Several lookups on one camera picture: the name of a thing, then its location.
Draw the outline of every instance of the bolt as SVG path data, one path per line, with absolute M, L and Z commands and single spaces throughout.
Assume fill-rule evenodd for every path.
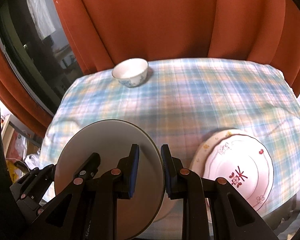
M 74 183 L 75 185 L 80 185 L 82 182 L 83 182 L 83 179 L 82 179 L 82 178 L 75 178 L 75 179 L 73 180 L 73 183 Z
M 180 172 L 182 175 L 188 175 L 188 174 L 190 173 L 190 171 L 189 171 L 188 169 L 186 169 L 186 168 L 180 169 L 179 172 Z
M 38 215 L 40 215 L 43 211 L 44 211 L 43 208 L 39 208 L 39 209 L 38 209 Z
M 118 169 L 118 168 L 115 168 L 115 169 L 112 169 L 111 170 L 111 174 L 112 175 L 119 175 L 121 173 L 121 171 L 120 171 L 120 169 Z
M 221 184 L 221 185 L 224 185 L 224 184 L 227 183 L 227 180 L 226 180 L 225 178 L 219 177 L 219 178 L 217 179 L 217 182 L 218 182 L 219 184 Z

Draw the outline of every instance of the table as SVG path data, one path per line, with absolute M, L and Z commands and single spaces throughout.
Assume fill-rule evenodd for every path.
M 160 148 L 189 166 L 206 135 L 227 128 L 245 130 L 267 148 L 274 167 L 264 216 L 300 189 L 300 105 L 282 73 L 247 61 L 193 58 L 149 63 L 146 83 L 119 84 L 111 70 L 77 79 L 68 89 L 44 138 L 40 168 L 57 163 L 71 137 L 103 119 L 122 119 L 143 129 Z M 54 196 L 53 188 L 46 197 Z M 181 204 L 141 237 L 178 239 Z

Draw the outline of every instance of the bowl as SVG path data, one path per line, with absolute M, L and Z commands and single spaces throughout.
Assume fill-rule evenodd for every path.
M 112 76 L 126 87 L 136 87 L 147 77 L 149 64 L 142 58 L 127 59 L 112 70 Z

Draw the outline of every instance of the orange curtain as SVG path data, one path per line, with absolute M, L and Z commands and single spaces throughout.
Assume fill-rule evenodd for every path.
M 85 74 L 132 57 L 271 64 L 300 93 L 300 11 L 292 0 L 54 0 Z
M 52 121 L 16 78 L 0 49 L 0 100 L 29 129 L 41 137 Z

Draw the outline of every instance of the tablecloth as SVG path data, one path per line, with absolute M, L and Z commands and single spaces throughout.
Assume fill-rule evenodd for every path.
M 300 189 L 300 105 L 282 73 L 247 61 L 193 58 L 149 62 L 146 83 L 127 88 L 111 70 L 77 79 L 64 95 L 44 138 L 39 167 L 57 163 L 63 147 L 85 126 L 121 119 L 143 129 L 188 167 L 205 136 L 245 130 L 265 145 L 274 183 L 258 213 L 273 211 Z M 46 194 L 50 199 L 53 189 Z M 141 237 L 181 238 L 179 203 Z

